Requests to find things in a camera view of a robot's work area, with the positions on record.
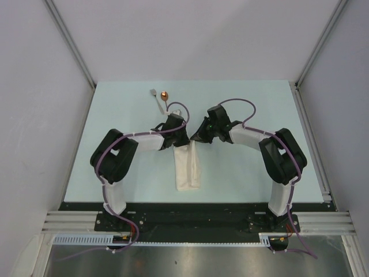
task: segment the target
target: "silver utensil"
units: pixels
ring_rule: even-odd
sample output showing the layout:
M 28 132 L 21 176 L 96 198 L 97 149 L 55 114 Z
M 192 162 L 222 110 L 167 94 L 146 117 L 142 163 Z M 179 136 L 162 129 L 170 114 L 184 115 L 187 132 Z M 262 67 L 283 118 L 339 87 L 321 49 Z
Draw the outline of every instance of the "silver utensil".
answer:
M 159 107 L 159 110 L 160 110 L 161 114 L 164 114 L 164 110 L 163 110 L 162 106 L 160 105 L 159 101 L 156 98 L 156 90 L 155 89 L 150 89 L 150 93 L 155 97 L 157 106 Z

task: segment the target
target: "cloth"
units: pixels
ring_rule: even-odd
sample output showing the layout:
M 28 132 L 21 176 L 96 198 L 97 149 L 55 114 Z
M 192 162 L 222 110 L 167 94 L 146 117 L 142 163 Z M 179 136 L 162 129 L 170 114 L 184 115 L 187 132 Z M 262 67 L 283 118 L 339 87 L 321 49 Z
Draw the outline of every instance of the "cloth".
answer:
M 175 179 L 178 191 L 199 189 L 201 169 L 195 141 L 174 147 Z

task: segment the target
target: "light blue table surface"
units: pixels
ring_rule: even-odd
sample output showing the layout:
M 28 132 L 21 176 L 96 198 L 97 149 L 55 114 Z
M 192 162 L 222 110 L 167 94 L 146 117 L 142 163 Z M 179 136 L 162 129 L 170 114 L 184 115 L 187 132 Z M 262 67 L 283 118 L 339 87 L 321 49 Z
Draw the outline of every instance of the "light blue table surface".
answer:
M 169 93 L 169 101 L 184 103 L 190 110 L 189 137 L 198 129 L 208 108 L 228 98 L 246 98 L 257 113 L 249 125 L 263 130 L 288 128 L 308 161 L 293 197 L 294 202 L 321 203 L 322 194 L 287 81 L 145 81 L 99 82 L 78 148 L 65 202 L 102 202 L 101 184 L 89 160 L 106 133 L 144 132 L 165 122 L 150 89 Z M 252 108 L 245 102 L 224 107 L 232 121 L 244 120 Z M 172 148 L 137 153 L 123 179 L 128 202 L 252 203 L 269 201 L 272 180 L 261 153 L 242 145 L 197 143 L 201 165 L 201 188 L 178 192 Z

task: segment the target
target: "white wall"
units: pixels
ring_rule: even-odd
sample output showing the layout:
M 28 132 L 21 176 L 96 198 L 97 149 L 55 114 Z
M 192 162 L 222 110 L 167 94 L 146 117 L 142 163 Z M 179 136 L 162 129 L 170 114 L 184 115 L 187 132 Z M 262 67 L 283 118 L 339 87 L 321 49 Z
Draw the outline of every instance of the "white wall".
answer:
M 369 257 L 369 1 L 353 0 L 302 85 L 333 196 Z
M 55 0 L 99 81 L 294 81 L 337 2 Z
M 41 0 L 0 3 L 0 276 L 56 208 L 91 90 Z

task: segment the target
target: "reflective floor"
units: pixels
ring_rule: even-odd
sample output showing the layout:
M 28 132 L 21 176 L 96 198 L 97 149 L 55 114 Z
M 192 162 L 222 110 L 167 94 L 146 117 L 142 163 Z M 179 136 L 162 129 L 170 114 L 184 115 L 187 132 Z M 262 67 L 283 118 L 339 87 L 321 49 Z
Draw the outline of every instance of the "reflective floor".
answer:
M 52 248 L 45 277 L 353 276 L 341 237 L 307 237 L 306 242 L 318 260 L 266 248 L 136 246 L 117 254 L 96 250 L 56 261 L 90 247 L 59 245 Z M 301 245 L 293 237 L 289 247 Z

